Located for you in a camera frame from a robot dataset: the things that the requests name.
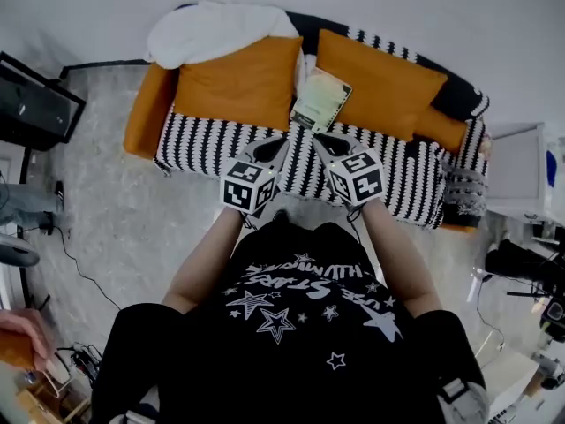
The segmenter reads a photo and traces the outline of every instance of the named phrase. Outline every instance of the white cube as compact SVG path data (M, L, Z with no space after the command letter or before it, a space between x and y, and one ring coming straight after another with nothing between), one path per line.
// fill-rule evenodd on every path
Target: white cube
M374 149L349 155L326 165L334 193L353 206L385 194L382 163Z
M277 181L276 171L231 158L220 179L220 201L230 208L254 214L274 196Z

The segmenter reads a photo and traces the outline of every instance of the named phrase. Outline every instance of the floor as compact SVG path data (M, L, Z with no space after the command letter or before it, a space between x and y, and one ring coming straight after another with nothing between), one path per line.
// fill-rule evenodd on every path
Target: floor
M215 180L185 173L166 178L151 162L123 151L128 114L146 70L113 66L72 71L68 87L87 99L85 113L68 145L33 154L28 175L28 182L38 186L64 181L66 209L57 223L66 247L78 258L83 274L95 278L120 307L160 301L221 208ZM262 221L282 207L308 228L335 221L349 229L339 208L282 195L269 204ZM501 217L488 215L472 235L403 224L432 271L444 307L461 318L475 352L492 329L479 319L477 295L466 301L471 275L482 267L486 248L505 224ZM513 237L524 236L519 225L508 227ZM359 228L371 252L365 228ZM41 254L38 266L28 271L30 290L38 301L51 294L45 313L59 343L77 341L103 349L116 308L79 277L74 262L64 256L58 233L48 237L30 231L26 236ZM481 313L501 329L507 346L529 353L538 342L539 313L531 311L533 300L506 297L507 290L529 287L494 278L481 292ZM479 364L496 362L500 341L498 334L491 335Z

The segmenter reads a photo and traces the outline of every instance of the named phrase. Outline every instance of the book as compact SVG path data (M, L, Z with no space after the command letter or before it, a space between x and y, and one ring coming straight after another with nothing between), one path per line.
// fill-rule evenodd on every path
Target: book
M290 120L314 133L327 132L351 94L351 87L317 67L290 112Z

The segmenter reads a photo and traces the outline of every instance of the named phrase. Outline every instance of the white blanket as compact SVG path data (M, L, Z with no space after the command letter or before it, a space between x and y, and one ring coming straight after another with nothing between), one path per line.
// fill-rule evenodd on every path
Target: white blanket
M147 39L146 60L165 69L224 57L266 36L298 37L286 12L273 6L200 2L163 17ZM298 56L295 85L305 80Z

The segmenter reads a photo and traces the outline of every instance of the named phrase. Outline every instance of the white cabinet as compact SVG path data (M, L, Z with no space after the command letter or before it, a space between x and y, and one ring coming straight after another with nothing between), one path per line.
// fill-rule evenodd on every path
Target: white cabinet
M563 167L561 155L555 187L547 182L544 124L496 125L488 170L486 204L489 210L525 223L554 221L565 225L562 215Z

